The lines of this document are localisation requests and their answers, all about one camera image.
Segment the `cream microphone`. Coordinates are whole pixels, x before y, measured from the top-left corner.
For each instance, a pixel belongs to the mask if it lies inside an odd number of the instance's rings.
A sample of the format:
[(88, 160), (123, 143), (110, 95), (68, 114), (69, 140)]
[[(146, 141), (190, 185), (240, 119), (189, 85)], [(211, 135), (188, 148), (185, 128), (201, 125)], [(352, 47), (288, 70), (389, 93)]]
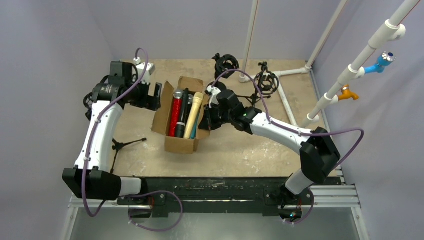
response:
[(198, 115), (200, 112), (201, 105), (204, 100), (204, 94), (201, 92), (196, 92), (192, 99), (192, 107), (188, 116), (188, 120), (186, 123), (186, 128), (184, 131), (184, 139), (190, 139), (192, 136), (193, 129), (195, 129), (195, 123), (198, 119)]

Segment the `black glitter microphone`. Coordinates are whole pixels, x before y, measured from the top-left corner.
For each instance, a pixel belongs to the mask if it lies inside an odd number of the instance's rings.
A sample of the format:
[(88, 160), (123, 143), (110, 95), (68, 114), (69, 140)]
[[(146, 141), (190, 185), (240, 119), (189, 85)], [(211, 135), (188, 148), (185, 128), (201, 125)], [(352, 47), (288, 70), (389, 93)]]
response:
[(175, 129), (175, 137), (176, 138), (183, 138), (186, 124), (188, 121), (188, 114), (191, 109), (191, 102), (193, 100), (193, 97), (190, 97), (190, 91), (188, 88), (185, 88), (182, 96), (182, 103), (181, 103), (181, 110), (178, 117), (178, 122)]

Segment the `brown cardboard box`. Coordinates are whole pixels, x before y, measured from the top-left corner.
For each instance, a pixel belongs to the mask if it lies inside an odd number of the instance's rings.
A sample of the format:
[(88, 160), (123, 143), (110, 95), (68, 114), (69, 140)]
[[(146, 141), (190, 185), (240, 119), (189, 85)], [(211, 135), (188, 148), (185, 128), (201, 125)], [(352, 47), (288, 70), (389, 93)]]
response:
[(162, 86), (160, 108), (154, 115), (151, 130), (165, 136), (164, 150), (175, 154), (193, 154), (199, 141), (209, 137), (210, 131), (200, 129), (204, 105), (209, 97), (204, 94), (204, 82), (181, 76), (177, 86), (166, 81)]

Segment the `red glitter microphone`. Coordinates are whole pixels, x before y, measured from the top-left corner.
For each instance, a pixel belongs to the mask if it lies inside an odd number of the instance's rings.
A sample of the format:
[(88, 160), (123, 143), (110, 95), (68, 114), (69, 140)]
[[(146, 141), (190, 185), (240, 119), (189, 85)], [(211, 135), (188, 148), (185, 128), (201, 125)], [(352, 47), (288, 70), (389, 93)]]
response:
[(183, 94), (184, 94), (184, 91), (180, 88), (177, 88), (173, 93), (170, 122), (169, 122), (169, 129), (168, 129), (169, 137), (175, 136), (176, 126), (177, 126), (177, 122), (179, 120), (179, 115), (181, 111)]

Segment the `round base microphone stand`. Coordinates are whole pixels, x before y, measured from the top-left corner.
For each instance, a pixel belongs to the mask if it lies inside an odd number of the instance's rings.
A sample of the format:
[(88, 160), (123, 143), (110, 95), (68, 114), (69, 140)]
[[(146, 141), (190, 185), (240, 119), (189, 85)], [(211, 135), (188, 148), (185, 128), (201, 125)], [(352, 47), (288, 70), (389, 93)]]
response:
[[(230, 70), (230, 69), (239, 69), (239, 62), (238, 60), (231, 54), (225, 54), (225, 55), (220, 55), (219, 53), (216, 53), (214, 57), (212, 57), (213, 60), (215, 60), (215, 73), (214, 73), (214, 77), (215, 79), (218, 78), (223, 72)], [(223, 75), (223, 77), (221, 77), (221, 79), (228, 79), (234, 72), (229, 72), (226, 73), (225, 75)], [(207, 87), (211, 86), (215, 79), (209, 83), (207, 85)], [(227, 86), (221, 82), (218, 81), (214, 87), (218, 88), (220, 91), (224, 91), (227, 90)], [(205, 90), (206, 94), (208, 95), (209, 98), (212, 97), (211, 93), (208, 93), (207, 90)]]

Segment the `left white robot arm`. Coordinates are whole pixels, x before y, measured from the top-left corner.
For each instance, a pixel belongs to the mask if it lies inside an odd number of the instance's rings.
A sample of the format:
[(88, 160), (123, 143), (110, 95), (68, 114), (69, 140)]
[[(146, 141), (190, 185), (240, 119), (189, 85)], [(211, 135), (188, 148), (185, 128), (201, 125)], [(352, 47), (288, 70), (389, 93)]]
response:
[(126, 104), (157, 111), (160, 106), (162, 84), (156, 83), (154, 94), (149, 95), (153, 63), (135, 59), (133, 63), (113, 61), (105, 76), (84, 99), (90, 120), (82, 150), (72, 168), (63, 171), (62, 179), (73, 194), (81, 199), (116, 200), (118, 197), (137, 195), (142, 191), (140, 177), (120, 177), (109, 168), (111, 149), (121, 143), (114, 140), (117, 123)]

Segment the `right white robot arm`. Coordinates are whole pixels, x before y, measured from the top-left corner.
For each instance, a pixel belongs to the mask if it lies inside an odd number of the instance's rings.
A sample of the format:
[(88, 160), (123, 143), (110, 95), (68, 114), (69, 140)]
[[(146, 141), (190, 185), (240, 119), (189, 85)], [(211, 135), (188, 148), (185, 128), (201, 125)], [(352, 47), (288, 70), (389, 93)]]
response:
[(269, 117), (255, 107), (245, 107), (229, 89), (207, 87), (210, 100), (204, 105), (201, 130), (214, 131), (224, 124), (250, 135), (260, 136), (279, 143), (300, 157), (300, 169), (283, 184), (283, 189), (299, 195), (312, 184), (322, 184), (336, 167), (341, 155), (328, 132), (299, 128)]

